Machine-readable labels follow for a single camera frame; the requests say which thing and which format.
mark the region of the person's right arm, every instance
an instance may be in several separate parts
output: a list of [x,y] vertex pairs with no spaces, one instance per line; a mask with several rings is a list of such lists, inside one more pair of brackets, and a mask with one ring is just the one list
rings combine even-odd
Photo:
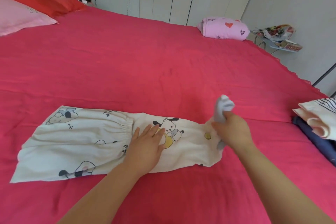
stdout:
[[243,118],[232,112],[223,114],[227,121],[213,122],[212,127],[238,155],[272,224],[335,224],[257,149]]

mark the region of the white pajama pants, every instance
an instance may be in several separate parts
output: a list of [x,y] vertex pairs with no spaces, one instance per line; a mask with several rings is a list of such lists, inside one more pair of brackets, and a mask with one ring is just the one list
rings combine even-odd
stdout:
[[160,161],[151,171],[166,172],[195,164],[210,167],[221,160],[220,138],[211,127],[193,121],[112,110],[61,106],[38,126],[18,154],[11,183],[55,181],[107,174],[127,154],[137,127],[166,128]]

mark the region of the person's left arm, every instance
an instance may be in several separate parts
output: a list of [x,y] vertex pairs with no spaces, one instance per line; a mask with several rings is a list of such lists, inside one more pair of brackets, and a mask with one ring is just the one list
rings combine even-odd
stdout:
[[119,206],[137,180],[151,171],[159,161],[164,145],[159,142],[165,132],[158,125],[148,125],[139,136],[135,130],[123,163],[116,166],[92,190],[80,199],[58,222],[111,223]]

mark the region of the forearm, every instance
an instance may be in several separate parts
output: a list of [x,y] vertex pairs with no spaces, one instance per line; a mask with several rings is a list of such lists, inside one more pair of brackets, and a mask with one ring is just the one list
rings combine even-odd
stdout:
[[139,177],[123,164],[116,166],[80,199],[59,223],[111,223],[119,206],[138,179]]
[[235,150],[273,224],[334,223],[251,144]]

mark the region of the navy blue garment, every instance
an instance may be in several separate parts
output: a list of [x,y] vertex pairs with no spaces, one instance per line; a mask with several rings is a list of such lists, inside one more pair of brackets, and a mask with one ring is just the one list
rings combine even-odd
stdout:
[[293,124],[297,125],[316,148],[336,167],[336,143],[326,140],[313,132],[313,129],[300,117],[292,119]]

